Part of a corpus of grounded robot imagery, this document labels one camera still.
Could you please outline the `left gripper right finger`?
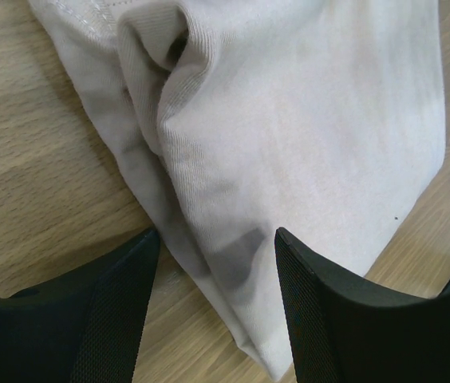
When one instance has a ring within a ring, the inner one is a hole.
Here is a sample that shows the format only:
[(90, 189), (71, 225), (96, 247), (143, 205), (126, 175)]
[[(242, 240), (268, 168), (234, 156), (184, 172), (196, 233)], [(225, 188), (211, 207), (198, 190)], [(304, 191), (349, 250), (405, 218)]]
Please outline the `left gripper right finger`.
[(370, 282), (285, 228), (274, 245), (298, 381), (450, 382), (450, 292)]

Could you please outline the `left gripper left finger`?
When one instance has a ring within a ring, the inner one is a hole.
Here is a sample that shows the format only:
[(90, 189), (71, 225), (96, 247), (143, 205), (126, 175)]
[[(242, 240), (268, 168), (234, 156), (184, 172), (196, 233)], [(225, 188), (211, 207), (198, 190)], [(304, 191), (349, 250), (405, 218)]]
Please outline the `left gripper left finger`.
[(0, 382), (130, 382), (160, 254), (147, 229), (0, 298)]

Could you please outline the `beige t shirt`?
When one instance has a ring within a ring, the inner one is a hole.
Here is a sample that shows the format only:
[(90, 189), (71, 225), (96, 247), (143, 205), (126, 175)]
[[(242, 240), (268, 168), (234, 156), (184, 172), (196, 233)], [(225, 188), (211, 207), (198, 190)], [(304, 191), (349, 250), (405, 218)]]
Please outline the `beige t shirt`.
[(444, 162), (438, 2), (30, 7), (169, 251), (280, 380), (275, 231), (366, 274)]

